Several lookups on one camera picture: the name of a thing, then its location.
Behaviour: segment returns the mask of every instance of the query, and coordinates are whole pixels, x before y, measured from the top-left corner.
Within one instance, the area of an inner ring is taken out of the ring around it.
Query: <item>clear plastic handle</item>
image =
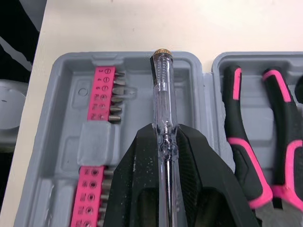
[[[177,226],[177,188],[175,173],[178,161],[177,110],[174,89],[173,57],[168,50],[157,50],[151,57],[154,83],[155,127],[158,139],[159,172],[161,176],[159,210],[164,210],[159,226]]]

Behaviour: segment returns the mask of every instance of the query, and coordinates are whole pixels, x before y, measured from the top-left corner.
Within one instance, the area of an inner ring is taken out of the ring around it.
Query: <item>pink grip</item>
[[[242,73],[241,68],[237,68],[235,70],[234,80],[233,80],[233,93],[232,93],[232,98],[234,100],[239,100],[239,98],[240,98],[241,73]]]
[[[266,80],[270,76],[275,76],[278,82],[279,88],[282,93],[283,100],[287,103],[291,102],[290,94],[287,89],[287,85],[285,84],[281,73],[278,70],[270,70],[263,75],[263,80]]]
[[[272,191],[275,197],[281,198],[303,211],[303,201],[296,195],[294,188],[294,152],[301,147],[303,147],[302,140],[295,140],[288,144],[285,161],[285,184],[273,186]]]
[[[257,157],[255,156],[255,153],[253,152],[249,143],[243,139],[230,137],[230,138],[227,138],[227,141],[229,142],[230,145],[242,146],[246,150],[249,158],[251,159],[251,162],[252,162],[252,164],[257,172],[258,178],[261,182],[263,191],[262,191],[262,194],[260,197],[249,201],[249,204],[250,204],[250,208],[252,208],[252,209],[257,209],[259,207],[262,207],[263,205],[265,205],[266,203],[268,203],[269,201],[272,200],[273,194],[272,194],[272,191],[271,191],[269,185],[266,182],[265,176],[262,172],[262,169],[257,160]]]

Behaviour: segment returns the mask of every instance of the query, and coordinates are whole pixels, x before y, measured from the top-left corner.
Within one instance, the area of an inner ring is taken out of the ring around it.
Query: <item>screwdriver bit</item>
[[[105,179],[102,182],[102,189],[109,190],[112,185],[112,180]]]
[[[108,120],[109,120],[110,122],[120,122],[120,121],[121,121],[121,117],[118,116],[118,115],[110,115],[110,116],[108,117]]]
[[[115,72],[116,77],[123,77],[124,75],[125,75],[125,73],[123,73],[123,72]]]
[[[100,213],[105,213],[106,212],[106,207],[100,207],[99,212]]]
[[[110,108],[109,108],[109,111],[111,112],[111,113],[118,113],[118,112],[121,112],[122,111],[122,108],[121,107],[119,107],[119,106],[114,106],[114,105],[112,105]]]
[[[112,101],[112,103],[121,103],[123,101],[123,98],[112,97],[111,101]]]
[[[116,79],[114,80],[114,84],[125,86],[125,80]]]
[[[103,223],[104,223],[103,219],[99,220],[97,223],[98,227],[103,227]]]
[[[104,175],[113,176],[114,175],[114,170],[106,169],[106,170],[104,170]]]
[[[124,87],[114,87],[113,94],[115,95],[124,95]]]
[[[108,200],[109,194],[101,194],[100,199],[102,200]]]

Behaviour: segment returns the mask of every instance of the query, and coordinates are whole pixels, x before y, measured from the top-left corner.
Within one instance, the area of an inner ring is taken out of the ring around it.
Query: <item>pliers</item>
[[[275,197],[303,212],[302,117],[281,70],[270,68],[263,73],[263,82],[277,130],[272,186],[266,182],[243,126],[240,106],[242,70],[239,66],[230,66],[223,74],[225,133],[233,152],[235,176],[250,208],[260,208]]]

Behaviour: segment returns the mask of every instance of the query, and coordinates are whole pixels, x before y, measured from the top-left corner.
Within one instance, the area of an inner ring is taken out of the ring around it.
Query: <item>flathead bit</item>
[[[102,181],[102,189],[109,190],[112,186],[112,180],[105,179]]]
[[[116,79],[114,80],[114,84],[125,86],[125,80]]]
[[[123,98],[112,97],[111,101],[112,103],[121,103],[123,101]]]
[[[115,72],[115,76],[116,77],[123,77],[123,76],[125,76],[125,73],[123,73],[123,72]]]
[[[121,107],[119,107],[119,106],[114,106],[114,105],[112,105],[110,108],[109,108],[109,111],[111,112],[111,113],[119,113],[119,112],[121,112],[122,111],[122,108]]]
[[[120,122],[120,121],[121,121],[121,117],[118,116],[118,115],[110,115],[110,116],[108,117],[108,120],[109,120],[110,122]]]
[[[124,95],[124,87],[114,87],[113,94],[115,95]]]
[[[108,200],[109,194],[101,194],[100,199],[102,200]]]

